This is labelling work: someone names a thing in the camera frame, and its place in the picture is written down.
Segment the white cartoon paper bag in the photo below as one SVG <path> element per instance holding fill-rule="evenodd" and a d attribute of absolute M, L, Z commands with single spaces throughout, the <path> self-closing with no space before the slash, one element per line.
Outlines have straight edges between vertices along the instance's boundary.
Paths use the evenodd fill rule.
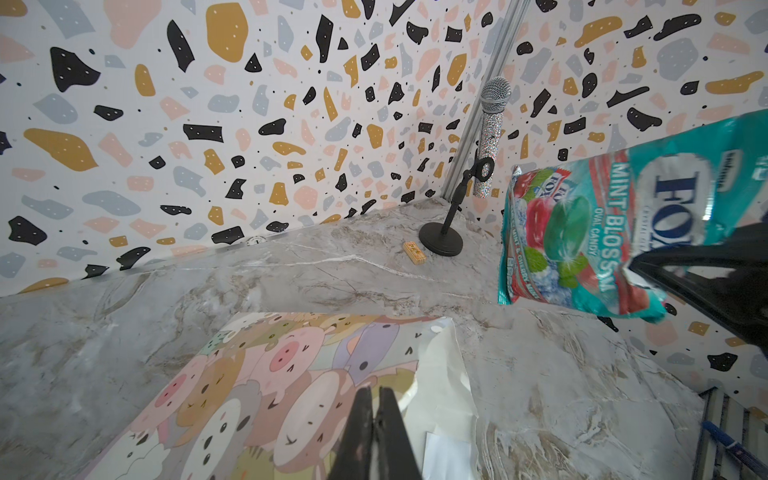
<path fill-rule="evenodd" d="M 355 395 L 390 389 L 425 479 L 470 479 L 477 410 L 452 319 L 240 313 L 86 479 L 325 479 Z"/>

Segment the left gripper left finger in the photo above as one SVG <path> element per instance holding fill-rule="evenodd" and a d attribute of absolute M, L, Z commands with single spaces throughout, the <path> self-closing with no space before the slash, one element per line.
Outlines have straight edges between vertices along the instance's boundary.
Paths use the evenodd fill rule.
<path fill-rule="evenodd" d="M 356 392 L 328 480 L 370 478 L 373 421 L 372 392 L 369 387 L 364 387 Z"/>

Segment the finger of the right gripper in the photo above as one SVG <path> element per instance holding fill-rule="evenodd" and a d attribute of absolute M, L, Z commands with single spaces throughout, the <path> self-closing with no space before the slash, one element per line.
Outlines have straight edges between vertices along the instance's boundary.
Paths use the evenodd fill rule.
<path fill-rule="evenodd" d="M 631 272 L 767 353 L 767 225 L 737 228 L 716 245 L 664 247 Z"/>

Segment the teal mint blossom candy bag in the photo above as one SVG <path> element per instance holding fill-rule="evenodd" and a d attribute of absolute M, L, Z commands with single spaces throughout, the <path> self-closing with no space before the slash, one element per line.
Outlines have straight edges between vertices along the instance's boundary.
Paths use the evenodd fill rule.
<path fill-rule="evenodd" d="M 726 240 L 766 181 L 765 111 L 516 172 L 505 198 L 498 300 L 657 322 L 663 293 L 631 262 Z"/>

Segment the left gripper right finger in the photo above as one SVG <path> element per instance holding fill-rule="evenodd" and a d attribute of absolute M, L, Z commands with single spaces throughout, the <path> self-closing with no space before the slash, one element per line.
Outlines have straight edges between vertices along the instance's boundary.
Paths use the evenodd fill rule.
<path fill-rule="evenodd" d="M 394 391 L 379 388 L 379 406 L 374 417 L 379 479 L 422 480 Z"/>

